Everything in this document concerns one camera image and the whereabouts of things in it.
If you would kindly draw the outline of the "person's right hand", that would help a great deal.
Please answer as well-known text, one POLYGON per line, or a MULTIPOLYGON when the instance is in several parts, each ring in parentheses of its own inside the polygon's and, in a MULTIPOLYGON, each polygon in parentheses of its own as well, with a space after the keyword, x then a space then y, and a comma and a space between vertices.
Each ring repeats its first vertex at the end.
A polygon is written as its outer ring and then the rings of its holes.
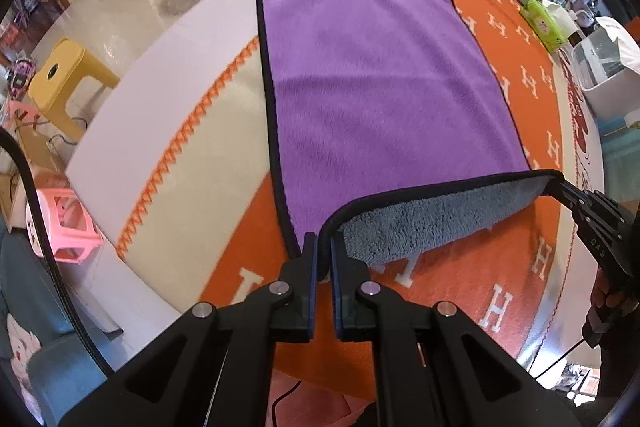
POLYGON ((582 326, 582 338, 590 348, 597 347, 618 319, 631 314, 639 306, 639 300, 611 283, 602 268, 597 269, 590 303, 582 326))

